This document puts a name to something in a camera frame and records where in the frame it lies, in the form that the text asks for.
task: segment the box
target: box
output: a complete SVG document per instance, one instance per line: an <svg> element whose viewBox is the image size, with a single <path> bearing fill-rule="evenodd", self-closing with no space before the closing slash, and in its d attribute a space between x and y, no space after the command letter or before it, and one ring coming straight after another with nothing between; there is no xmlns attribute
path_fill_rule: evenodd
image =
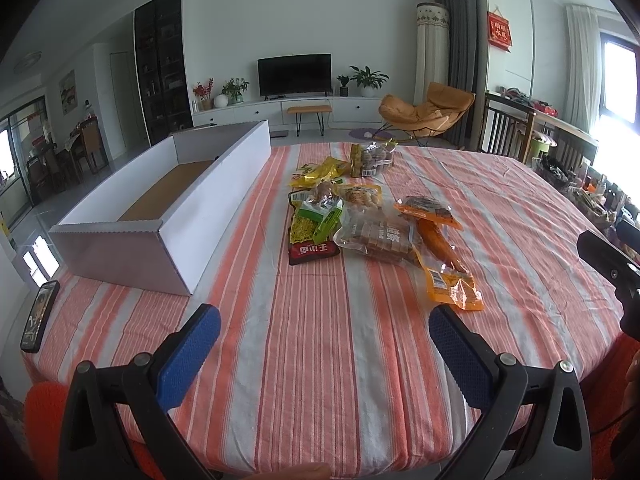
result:
<svg viewBox="0 0 640 480"><path fill-rule="evenodd" d="M175 133L84 197L51 239L79 276L192 294L270 155L266 121Z"/></svg>

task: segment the black cable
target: black cable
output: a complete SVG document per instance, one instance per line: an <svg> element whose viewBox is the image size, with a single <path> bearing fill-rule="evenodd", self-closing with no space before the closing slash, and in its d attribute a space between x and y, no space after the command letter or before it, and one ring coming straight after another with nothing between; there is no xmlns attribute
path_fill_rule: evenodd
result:
<svg viewBox="0 0 640 480"><path fill-rule="evenodd" d="M591 431L591 433L589 434L590 436L596 436L597 434L601 434L603 431L607 431L609 428L611 428L612 426L615 426L617 423L619 423L623 418L625 418L629 413L631 413L634 409L640 407L640 402L636 402L631 408L629 408L628 410L626 410L624 413L622 413L620 416L617 416L616 418L614 418L609 424L607 424L606 426L604 426L603 428L600 428L598 431Z"/></svg>

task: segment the blue gripper pad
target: blue gripper pad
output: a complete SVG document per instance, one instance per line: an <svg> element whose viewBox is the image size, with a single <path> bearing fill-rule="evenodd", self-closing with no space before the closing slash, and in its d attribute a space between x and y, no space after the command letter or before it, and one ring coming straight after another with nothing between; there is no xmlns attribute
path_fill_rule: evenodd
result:
<svg viewBox="0 0 640 480"><path fill-rule="evenodd" d="M220 335L220 312L208 308L191 327L158 374L156 399L167 412L180 406L204 359Z"/></svg>
<svg viewBox="0 0 640 480"><path fill-rule="evenodd" d="M478 348L474 347L471 339L480 339L495 358L495 353L484 340L470 332L456 314L448 306L443 305L431 312L429 333L465 397L466 403L480 410L491 406L494 376L478 355Z"/></svg>

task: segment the television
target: television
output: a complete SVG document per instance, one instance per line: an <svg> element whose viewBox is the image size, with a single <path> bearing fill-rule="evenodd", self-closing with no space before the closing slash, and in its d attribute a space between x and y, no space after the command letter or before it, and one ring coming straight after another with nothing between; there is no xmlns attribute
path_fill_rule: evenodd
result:
<svg viewBox="0 0 640 480"><path fill-rule="evenodd" d="M330 92L331 54L259 59L258 83L261 96Z"/></svg>

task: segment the recessed light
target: recessed light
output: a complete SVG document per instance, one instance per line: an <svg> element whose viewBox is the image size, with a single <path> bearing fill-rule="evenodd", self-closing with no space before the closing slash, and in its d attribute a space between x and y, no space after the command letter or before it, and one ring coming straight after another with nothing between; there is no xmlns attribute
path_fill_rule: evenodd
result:
<svg viewBox="0 0 640 480"><path fill-rule="evenodd" d="M14 74L19 74L31 68L37 62L39 62L41 57L42 57L41 51L31 52L27 54L14 65Z"/></svg>

